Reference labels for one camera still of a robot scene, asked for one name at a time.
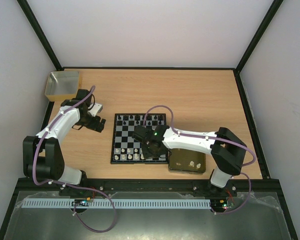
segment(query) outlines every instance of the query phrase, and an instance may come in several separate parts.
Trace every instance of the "red wire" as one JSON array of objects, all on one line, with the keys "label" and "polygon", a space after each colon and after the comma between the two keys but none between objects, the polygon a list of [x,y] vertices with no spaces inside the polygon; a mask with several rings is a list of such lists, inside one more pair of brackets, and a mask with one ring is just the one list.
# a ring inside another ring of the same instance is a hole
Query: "red wire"
[{"label": "red wire", "polygon": [[92,200],[95,200],[95,191],[92,191]]},{"label": "red wire", "polygon": [[233,203],[235,203],[235,200],[234,200],[234,198],[232,197],[232,195],[231,195],[231,193],[229,192],[229,190],[226,189],[225,191],[229,194],[229,197],[230,197],[231,201],[232,201]]}]

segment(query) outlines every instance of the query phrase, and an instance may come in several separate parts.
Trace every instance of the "white robotic arm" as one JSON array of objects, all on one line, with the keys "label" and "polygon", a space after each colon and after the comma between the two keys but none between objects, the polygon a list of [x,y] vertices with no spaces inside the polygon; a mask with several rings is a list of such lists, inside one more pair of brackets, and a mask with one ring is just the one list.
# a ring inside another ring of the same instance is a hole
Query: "white robotic arm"
[{"label": "white robotic arm", "polygon": [[[40,146],[40,151],[44,152],[44,156],[38,156],[36,159],[36,175],[40,178],[58,180],[73,185],[81,182],[83,171],[65,165],[60,144],[74,125],[80,126],[79,129],[86,127],[97,132],[104,129],[106,120],[101,120],[97,116],[103,106],[100,103],[91,103],[91,97],[83,101],[88,94],[88,90],[79,89],[76,98],[64,101],[58,114],[42,131],[36,136],[27,136],[24,139],[23,173],[27,177],[32,176],[36,146],[44,137]],[[79,105],[69,110],[76,103]]]},{"label": "white robotic arm", "polygon": [[155,130],[137,126],[132,137],[141,142],[145,158],[160,156],[165,154],[168,149],[187,149],[211,155],[217,167],[210,177],[210,183],[220,189],[226,186],[233,175],[240,174],[246,152],[233,145],[223,147],[221,146],[223,142],[213,139],[223,137],[245,146],[239,138],[224,127],[217,132],[194,132],[172,129],[167,125],[158,125]]}]

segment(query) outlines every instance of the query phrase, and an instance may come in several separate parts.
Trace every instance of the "wooden table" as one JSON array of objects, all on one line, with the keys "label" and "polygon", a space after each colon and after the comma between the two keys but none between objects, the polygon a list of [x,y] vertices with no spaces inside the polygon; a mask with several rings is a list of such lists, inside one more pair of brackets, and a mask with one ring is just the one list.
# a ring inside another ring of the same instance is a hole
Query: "wooden table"
[{"label": "wooden table", "polygon": [[[174,113],[174,126],[181,130],[210,132],[226,127],[249,148],[253,148],[246,117],[232,70],[135,70],[78,69],[82,88],[95,85],[95,98],[103,104],[99,116],[106,119],[102,133],[85,127],[71,129],[61,144],[65,163],[84,170],[96,179],[209,179],[216,167],[211,156],[206,158],[203,175],[171,173],[167,164],[110,164],[115,113],[145,113],[155,105],[169,106]],[[57,114],[55,102],[50,120]],[[167,113],[162,108],[154,113]],[[252,159],[246,154],[245,162]],[[257,162],[244,167],[252,179],[261,179]]]}]

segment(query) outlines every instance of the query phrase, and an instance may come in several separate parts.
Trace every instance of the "black and white checkered board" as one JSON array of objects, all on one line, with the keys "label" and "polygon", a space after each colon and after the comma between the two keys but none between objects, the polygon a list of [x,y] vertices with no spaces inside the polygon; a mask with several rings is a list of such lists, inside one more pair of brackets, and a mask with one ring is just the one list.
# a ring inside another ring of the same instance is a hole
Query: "black and white checkered board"
[{"label": "black and white checkered board", "polygon": [[[140,142],[132,138],[135,127],[142,125],[145,113],[116,113],[111,151],[112,164],[167,164],[168,156],[144,159]],[[157,125],[166,125],[165,113],[149,113],[146,127],[155,129]]]}]

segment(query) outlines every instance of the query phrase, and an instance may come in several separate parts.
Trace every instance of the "white wall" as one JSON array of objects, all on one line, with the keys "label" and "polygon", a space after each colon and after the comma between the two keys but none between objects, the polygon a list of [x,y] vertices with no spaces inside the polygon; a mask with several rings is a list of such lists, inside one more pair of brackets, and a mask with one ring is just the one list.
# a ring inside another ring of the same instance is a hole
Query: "white wall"
[{"label": "white wall", "polygon": [[62,66],[235,68],[273,0],[28,0]]},{"label": "white wall", "polygon": [[300,0],[283,2],[241,77],[300,239]]},{"label": "white wall", "polygon": [[17,1],[0,1],[0,227],[24,177],[22,141],[40,130],[54,69]]}]

